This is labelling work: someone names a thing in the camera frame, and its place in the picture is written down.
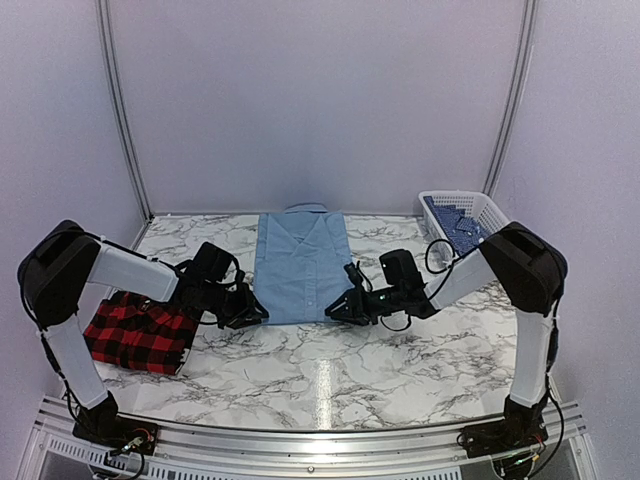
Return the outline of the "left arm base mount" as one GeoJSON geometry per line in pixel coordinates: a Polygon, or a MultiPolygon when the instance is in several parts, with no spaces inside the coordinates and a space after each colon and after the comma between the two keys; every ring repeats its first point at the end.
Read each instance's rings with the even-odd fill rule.
{"type": "Polygon", "coordinates": [[[156,423],[117,416],[105,434],[90,433],[80,424],[73,427],[74,437],[110,448],[113,455],[141,453],[152,455],[159,434],[156,423]]]}

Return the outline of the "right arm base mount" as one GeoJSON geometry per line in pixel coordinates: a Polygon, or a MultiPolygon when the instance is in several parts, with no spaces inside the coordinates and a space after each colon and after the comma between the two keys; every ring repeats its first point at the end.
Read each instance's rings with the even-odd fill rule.
{"type": "Polygon", "coordinates": [[[530,446],[541,446],[548,439],[543,423],[525,428],[506,419],[465,426],[456,442],[469,458],[495,455],[530,446]]]}

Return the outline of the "red black plaid shirt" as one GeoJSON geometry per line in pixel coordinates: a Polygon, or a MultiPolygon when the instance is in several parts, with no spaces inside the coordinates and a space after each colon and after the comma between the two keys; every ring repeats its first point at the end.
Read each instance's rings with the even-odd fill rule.
{"type": "Polygon", "coordinates": [[[84,339],[95,361],[128,370],[177,374],[203,312],[117,291],[99,305],[84,339]]]}

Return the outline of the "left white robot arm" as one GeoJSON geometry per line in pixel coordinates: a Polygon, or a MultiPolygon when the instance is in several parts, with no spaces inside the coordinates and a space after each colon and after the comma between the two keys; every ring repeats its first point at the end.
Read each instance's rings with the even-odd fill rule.
{"type": "Polygon", "coordinates": [[[82,330],[90,293],[133,293],[161,305],[209,313],[220,329],[243,329],[269,318],[239,260],[204,242],[177,264],[91,233],[73,220],[53,227],[17,270],[19,296],[86,426],[106,445],[125,438],[126,423],[92,359],[82,330]]]}

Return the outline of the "light blue long sleeve shirt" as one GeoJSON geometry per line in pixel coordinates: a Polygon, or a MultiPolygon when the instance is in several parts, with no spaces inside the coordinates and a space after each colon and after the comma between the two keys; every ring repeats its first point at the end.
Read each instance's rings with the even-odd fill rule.
{"type": "Polygon", "coordinates": [[[322,204],[298,204],[259,216],[253,291],[270,326],[321,324],[325,310],[352,283],[344,215],[322,204]]]}

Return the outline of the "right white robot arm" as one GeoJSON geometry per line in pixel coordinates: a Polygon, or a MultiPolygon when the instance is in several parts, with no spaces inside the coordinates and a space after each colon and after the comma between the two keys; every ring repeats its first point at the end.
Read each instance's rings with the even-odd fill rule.
{"type": "Polygon", "coordinates": [[[431,281],[423,279],[406,249],[387,252],[379,261],[386,287],[366,290],[360,269],[347,264],[353,286],[327,306],[326,316],[358,326],[374,325],[396,312],[427,319],[493,281],[501,285],[516,312],[517,344],[514,377],[495,438],[506,448],[519,446],[540,423],[548,401],[557,310],[568,274],[565,257],[524,225],[511,222],[431,281]]]}

